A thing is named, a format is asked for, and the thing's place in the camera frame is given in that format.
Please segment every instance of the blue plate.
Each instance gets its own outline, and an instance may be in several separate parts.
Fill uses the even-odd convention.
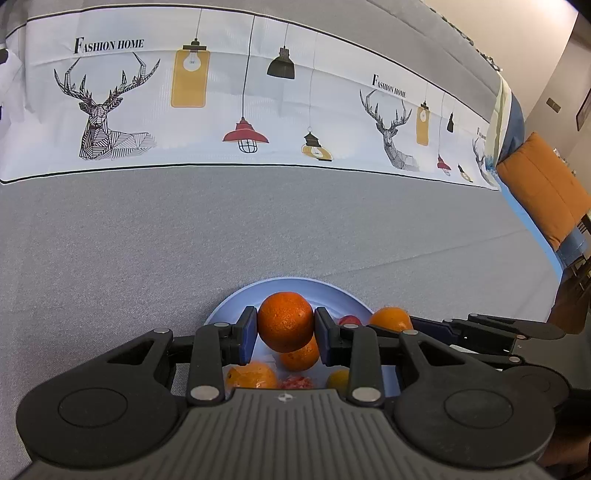
[[[302,295],[312,306],[325,307],[335,321],[345,315],[355,315],[363,324],[367,324],[372,316],[372,311],[360,300],[350,293],[341,290],[334,285],[314,280],[313,278],[299,277],[278,277],[267,278],[256,283],[247,285],[234,292],[218,305],[205,323],[228,322],[236,323],[246,306],[253,305],[257,309],[269,295],[280,291],[294,291]],[[301,373],[289,372],[283,368],[279,360],[279,354],[271,350],[257,337],[252,360],[265,362],[277,372],[278,378],[283,380],[289,375],[303,375],[309,377],[316,388],[324,388],[327,377],[336,369],[343,367],[326,367],[320,361]],[[382,367],[384,373],[384,387],[386,395],[397,395],[399,393],[394,367]]]

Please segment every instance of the blue fabric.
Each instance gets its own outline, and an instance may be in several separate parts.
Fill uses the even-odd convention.
[[[511,93],[511,111],[509,113],[509,122],[507,123],[507,133],[499,153],[499,162],[501,163],[515,150],[522,146],[525,141],[525,122],[521,105],[517,98]]]
[[[509,204],[511,209],[515,212],[515,214],[517,215],[519,220],[521,220],[521,223],[523,223],[524,226],[531,232],[531,235],[534,237],[535,241],[538,243],[538,245],[544,251],[544,253],[546,254],[546,257],[548,257],[550,264],[552,264],[552,268],[554,269],[554,273],[556,273],[556,277],[560,281],[562,279],[563,267],[560,264],[560,261],[558,260],[558,258],[556,257],[554,250],[552,250],[552,247],[547,242],[544,235],[542,235],[542,232],[540,232],[540,230],[538,230],[538,227],[535,225],[535,223],[531,219],[531,217],[527,214],[525,209],[515,199],[515,197],[513,197],[513,195],[509,191],[509,187],[507,187],[507,185],[505,185],[501,181],[501,179],[498,177],[498,175],[496,175],[496,172],[495,172],[495,178],[496,178],[497,182],[499,183],[499,185],[501,186],[501,192],[503,194],[503,197],[505,198],[505,200],[507,201],[507,203]]]
[[[575,227],[560,244],[556,256],[563,268],[568,267],[587,250],[587,242],[581,231]]]

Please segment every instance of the orange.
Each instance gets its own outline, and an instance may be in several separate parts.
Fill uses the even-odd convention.
[[[228,388],[277,388],[275,372],[263,362],[250,362],[244,367],[236,365],[226,374]]]
[[[383,309],[379,309],[371,316],[369,324],[394,330],[394,332],[413,329],[413,324],[410,321],[408,313],[398,307],[384,307]]]
[[[316,344],[316,338],[314,338],[314,335],[312,335],[312,340],[299,350],[290,353],[282,353],[279,356],[281,363],[290,372],[308,370],[309,368],[312,368],[319,358],[320,352],[318,351],[318,345]]]
[[[256,326],[262,341],[271,350],[294,352],[312,338],[314,314],[304,297],[292,291],[281,291],[262,303]]]
[[[341,395],[347,394],[347,385],[349,383],[349,369],[342,368],[332,372],[326,379],[326,388],[334,388]]]

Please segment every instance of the wall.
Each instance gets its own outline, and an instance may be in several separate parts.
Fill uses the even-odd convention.
[[[527,117],[569,40],[576,10],[566,0],[424,0],[503,69]]]
[[[569,40],[562,58],[540,99],[525,122],[525,136],[537,131],[553,148],[567,158],[582,132],[577,130],[576,115],[591,89],[591,48],[575,36]],[[546,100],[560,105],[556,113]]]
[[[575,170],[581,185],[591,192],[591,118],[587,118],[579,133],[579,141],[566,160]]]

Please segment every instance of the orange cushion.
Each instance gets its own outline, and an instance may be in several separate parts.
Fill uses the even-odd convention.
[[[496,167],[554,251],[591,208],[591,197],[536,133]]]

